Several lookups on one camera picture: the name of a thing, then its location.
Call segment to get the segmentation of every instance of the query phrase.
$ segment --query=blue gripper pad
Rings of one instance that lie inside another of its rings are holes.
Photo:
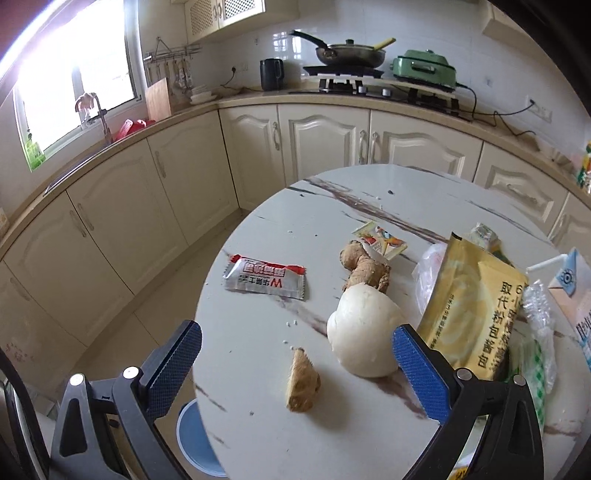
[[[201,342],[201,327],[198,323],[191,322],[190,327],[171,349],[160,371],[148,387],[145,412],[150,421],[164,417],[168,413],[185,377],[201,351]]]
[[[416,341],[402,326],[394,330],[392,350],[427,416],[444,424],[452,412],[449,389]]]

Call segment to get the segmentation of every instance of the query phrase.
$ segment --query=wall socket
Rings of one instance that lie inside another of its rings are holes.
[[[539,116],[542,120],[546,120],[549,124],[551,124],[552,110],[549,110],[543,105],[539,104],[535,99],[533,99],[529,95],[525,97],[525,106],[530,106],[531,100],[533,100],[535,104],[528,110],[528,112],[533,113],[535,116]]]

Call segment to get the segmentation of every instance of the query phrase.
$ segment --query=gas stove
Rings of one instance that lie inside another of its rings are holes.
[[[470,118],[460,111],[459,102],[453,92],[441,90],[432,85],[382,79],[382,71],[365,67],[338,67],[337,73],[332,73],[334,71],[332,67],[304,67],[304,69],[310,75],[306,78],[307,80],[318,80],[318,88],[294,90],[289,93],[348,95],[407,103],[470,121]]]

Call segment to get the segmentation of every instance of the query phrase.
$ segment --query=utensil rack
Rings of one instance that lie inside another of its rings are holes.
[[[156,37],[156,49],[149,51],[143,58],[144,64],[158,63],[159,61],[174,60],[182,57],[193,59],[193,54],[201,51],[200,45],[185,45],[184,47],[170,48],[161,37]],[[165,50],[158,53],[158,48],[162,45]]]

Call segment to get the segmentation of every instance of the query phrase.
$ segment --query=yellow bread bag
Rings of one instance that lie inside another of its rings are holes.
[[[526,284],[523,273],[452,234],[418,334],[453,368],[491,380]]]

